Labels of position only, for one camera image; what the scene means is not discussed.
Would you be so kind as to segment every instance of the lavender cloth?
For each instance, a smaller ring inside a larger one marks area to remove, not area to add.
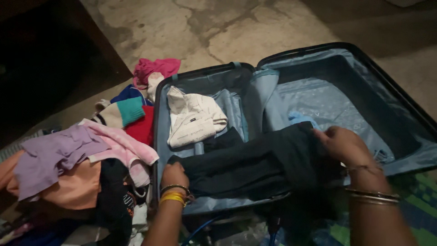
[[[49,188],[65,170],[88,156],[110,148],[88,128],[78,125],[32,138],[21,145],[26,152],[14,169],[20,186],[19,201]]]

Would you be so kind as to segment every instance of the concrete floor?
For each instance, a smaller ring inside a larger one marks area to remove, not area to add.
[[[129,69],[139,58],[174,57],[179,72],[327,42],[371,56],[437,119],[437,1],[400,8],[384,0],[81,0]],[[89,117],[130,81],[36,125],[64,128]]]

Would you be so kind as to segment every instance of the open suitcase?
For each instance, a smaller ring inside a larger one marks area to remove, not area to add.
[[[332,125],[353,130],[374,153],[386,175],[437,165],[437,123],[375,62],[356,46],[335,42],[285,51],[262,59],[257,67],[229,63],[176,74],[156,90],[153,200],[159,201],[163,168],[172,155],[202,154],[201,144],[171,149],[167,144],[170,113],[167,92],[173,85],[185,93],[211,96],[245,141],[288,126],[287,114],[299,111],[326,130]],[[348,184],[349,180],[340,180]],[[244,210],[271,199],[200,197],[184,216]]]

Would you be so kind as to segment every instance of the pink towel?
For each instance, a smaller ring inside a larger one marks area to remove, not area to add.
[[[179,67],[180,60],[175,58],[156,59],[154,62],[141,58],[135,65],[133,84],[140,90],[147,89],[147,79],[151,73],[160,72],[164,78],[168,78],[177,74]]]
[[[152,165],[159,159],[153,148],[138,142],[122,129],[107,127],[89,119],[83,119],[79,125],[88,127],[111,147],[109,150],[88,156],[90,162],[117,158],[129,169],[129,174],[136,187],[150,183],[149,170],[142,165],[141,161],[147,165]]]

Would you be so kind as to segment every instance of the yellow bangle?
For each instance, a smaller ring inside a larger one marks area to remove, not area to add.
[[[176,200],[176,201],[180,201],[184,207],[185,205],[187,205],[187,203],[185,202],[184,196],[176,191],[169,191],[164,193],[163,197],[160,200],[159,206],[161,205],[161,203],[165,200]]]

